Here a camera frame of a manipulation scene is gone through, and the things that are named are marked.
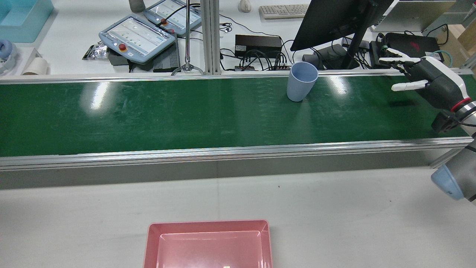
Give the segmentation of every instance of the monitor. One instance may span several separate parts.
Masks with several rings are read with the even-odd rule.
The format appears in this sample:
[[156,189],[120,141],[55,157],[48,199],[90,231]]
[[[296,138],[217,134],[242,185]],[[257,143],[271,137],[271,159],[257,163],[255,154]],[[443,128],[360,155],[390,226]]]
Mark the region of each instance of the monitor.
[[375,24],[393,0],[312,0],[291,46],[292,51],[311,48],[354,33],[344,54],[336,49],[320,53],[328,69],[353,69],[367,28]]

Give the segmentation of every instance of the blue cup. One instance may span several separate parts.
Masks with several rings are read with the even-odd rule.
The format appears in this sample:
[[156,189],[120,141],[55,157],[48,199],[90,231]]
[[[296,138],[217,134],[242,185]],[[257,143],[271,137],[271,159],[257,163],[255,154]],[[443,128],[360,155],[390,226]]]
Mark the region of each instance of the blue cup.
[[288,78],[288,98],[294,102],[304,100],[318,76],[317,68],[308,62],[293,64]]

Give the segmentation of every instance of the light blue bin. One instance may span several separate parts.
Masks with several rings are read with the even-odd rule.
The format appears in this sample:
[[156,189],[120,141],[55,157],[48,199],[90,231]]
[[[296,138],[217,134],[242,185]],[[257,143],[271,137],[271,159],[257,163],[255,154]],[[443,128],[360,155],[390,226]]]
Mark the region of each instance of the light blue bin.
[[51,0],[0,0],[0,39],[34,42],[52,11]]

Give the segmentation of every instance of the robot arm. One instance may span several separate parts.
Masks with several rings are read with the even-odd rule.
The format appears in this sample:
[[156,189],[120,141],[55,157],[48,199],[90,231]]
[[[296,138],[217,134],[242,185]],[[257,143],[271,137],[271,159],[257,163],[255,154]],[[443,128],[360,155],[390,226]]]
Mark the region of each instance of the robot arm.
[[[476,101],[471,102],[461,77],[433,57],[418,59],[392,49],[387,52],[396,57],[380,61],[391,64],[410,80],[393,85],[393,91],[415,90],[476,138]],[[476,206],[476,140],[433,173],[431,179],[453,199],[466,198]]]

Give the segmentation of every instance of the plastic tray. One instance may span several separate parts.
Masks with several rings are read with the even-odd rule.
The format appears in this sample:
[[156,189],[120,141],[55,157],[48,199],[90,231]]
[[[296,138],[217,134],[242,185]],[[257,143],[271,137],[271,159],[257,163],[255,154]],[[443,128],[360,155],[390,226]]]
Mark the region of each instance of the plastic tray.
[[52,11],[51,0],[0,0],[0,39],[34,42]]
[[153,223],[144,268],[272,268],[265,220]]

